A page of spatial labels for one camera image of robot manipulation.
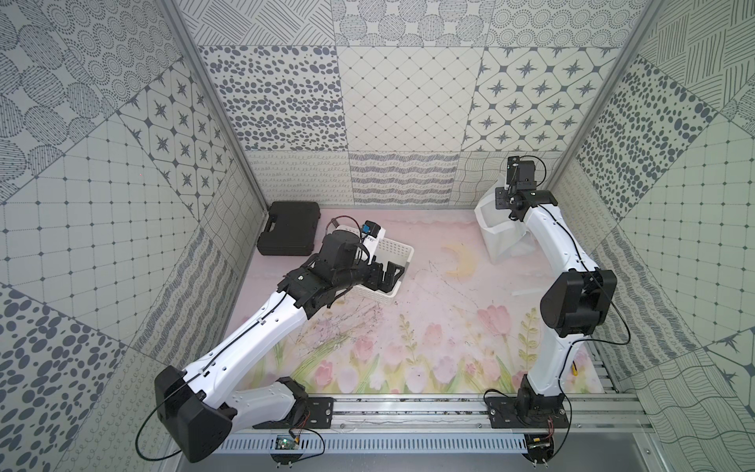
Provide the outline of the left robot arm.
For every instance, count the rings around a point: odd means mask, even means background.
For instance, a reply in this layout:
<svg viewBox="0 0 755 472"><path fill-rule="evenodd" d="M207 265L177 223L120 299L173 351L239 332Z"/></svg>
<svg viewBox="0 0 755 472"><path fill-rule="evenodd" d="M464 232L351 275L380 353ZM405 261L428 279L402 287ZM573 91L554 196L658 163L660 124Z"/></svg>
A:
<svg viewBox="0 0 755 472"><path fill-rule="evenodd" d="M405 268L378 261L383 238L385 228L373 221L356 232L336 229L326 234L320 251L289 271L240 328L185 368L168 366L157 375L157 406L151 414L188 462L207 458L232 433L248 428L285 430L283 448L295 462L302 456L302 434L330 426L332 398L311 397L291 377L247 391L237 385L283 338L352 288L395 291Z"/></svg>

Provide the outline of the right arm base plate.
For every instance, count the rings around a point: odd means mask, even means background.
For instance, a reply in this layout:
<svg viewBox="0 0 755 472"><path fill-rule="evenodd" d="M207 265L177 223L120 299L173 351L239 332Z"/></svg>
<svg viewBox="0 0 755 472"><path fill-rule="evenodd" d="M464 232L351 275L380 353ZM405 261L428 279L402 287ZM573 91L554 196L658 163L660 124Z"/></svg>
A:
<svg viewBox="0 0 755 472"><path fill-rule="evenodd" d="M501 395L483 398L493 429L566 429L570 422L564 410L527 410L516 406L516 399Z"/></svg>

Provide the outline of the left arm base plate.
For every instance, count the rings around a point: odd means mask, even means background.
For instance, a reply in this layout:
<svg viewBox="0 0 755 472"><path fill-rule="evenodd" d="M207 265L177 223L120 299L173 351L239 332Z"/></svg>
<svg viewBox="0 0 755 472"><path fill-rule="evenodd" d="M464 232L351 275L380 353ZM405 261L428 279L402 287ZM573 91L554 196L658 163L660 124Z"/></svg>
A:
<svg viewBox="0 0 755 472"><path fill-rule="evenodd" d="M254 426L255 430L298 430L309 428L326 430L331 427L335 399L315 396L297 399L292 409L278 421L267 421Z"/></svg>

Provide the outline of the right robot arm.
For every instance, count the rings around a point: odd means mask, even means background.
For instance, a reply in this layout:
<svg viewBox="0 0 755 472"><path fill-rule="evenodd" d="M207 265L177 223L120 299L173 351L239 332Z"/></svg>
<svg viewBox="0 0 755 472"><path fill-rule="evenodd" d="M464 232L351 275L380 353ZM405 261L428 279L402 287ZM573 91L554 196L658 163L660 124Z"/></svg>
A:
<svg viewBox="0 0 755 472"><path fill-rule="evenodd" d="M556 279L540 302L547 332L541 352L520 384L516 409L521 417L557 413L565 393L562 377L573 363L579 346L592 339L611 307L617 277L600 269L568 228L556 198L539 190L531 177L509 178L495 189L495 207L507 210L535 237L552 266Z"/></svg>

